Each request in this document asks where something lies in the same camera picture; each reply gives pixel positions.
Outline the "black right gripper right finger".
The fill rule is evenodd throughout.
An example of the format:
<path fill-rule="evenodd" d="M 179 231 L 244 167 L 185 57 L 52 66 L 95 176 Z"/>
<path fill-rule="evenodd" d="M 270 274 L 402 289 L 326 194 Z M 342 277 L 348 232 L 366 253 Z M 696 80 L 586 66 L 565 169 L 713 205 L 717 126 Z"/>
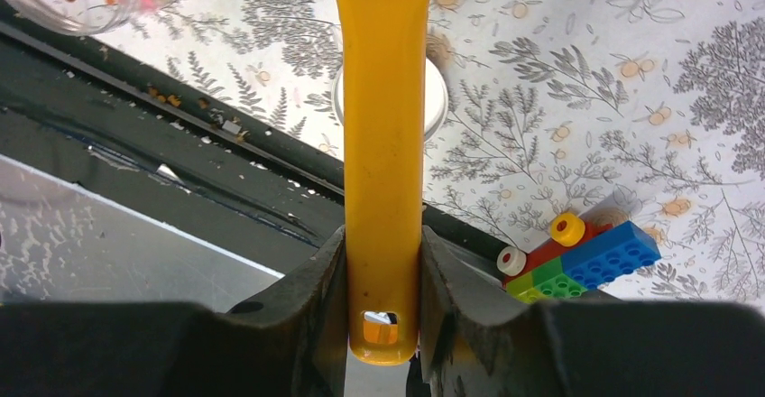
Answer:
<path fill-rule="evenodd" d="M 544 396 L 550 352 L 539 307 L 469 269 L 425 226 L 419 360 L 434 396 Z"/>

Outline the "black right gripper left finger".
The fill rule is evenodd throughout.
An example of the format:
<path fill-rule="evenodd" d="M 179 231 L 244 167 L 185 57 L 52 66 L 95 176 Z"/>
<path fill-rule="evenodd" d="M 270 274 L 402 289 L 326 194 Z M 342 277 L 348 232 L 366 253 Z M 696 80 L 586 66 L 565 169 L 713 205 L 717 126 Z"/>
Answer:
<path fill-rule="evenodd" d="M 226 315 L 248 330 L 244 379 L 258 396 L 341 396 L 347 359 L 346 233 Z"/>

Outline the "white round jar lid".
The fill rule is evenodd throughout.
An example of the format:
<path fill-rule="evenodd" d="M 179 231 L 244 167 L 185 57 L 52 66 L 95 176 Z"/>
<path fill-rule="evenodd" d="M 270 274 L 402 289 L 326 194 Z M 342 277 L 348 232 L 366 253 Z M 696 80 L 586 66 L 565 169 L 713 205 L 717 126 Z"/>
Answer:
<path fill-rule="evenodd" d="M 332 111 L 340 124 L 344 123 L 344 72 L 340 68 L 332 83 L 330 101 Z M 449 102 L 447 84 L 431 60 L 425 61 L 424 139 L 431 139 L 447 119 Z"/>

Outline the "yellow plastic scoop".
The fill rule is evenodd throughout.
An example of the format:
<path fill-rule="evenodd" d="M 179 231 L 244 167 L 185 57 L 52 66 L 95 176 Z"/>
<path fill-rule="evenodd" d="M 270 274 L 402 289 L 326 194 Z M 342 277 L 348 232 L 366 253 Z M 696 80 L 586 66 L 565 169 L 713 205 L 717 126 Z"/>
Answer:
<path fill-rule="evenodd" d="M 348 343 L 400 365 L 419 340 L 430 0 L 336 0 L 343 38 Z"/>

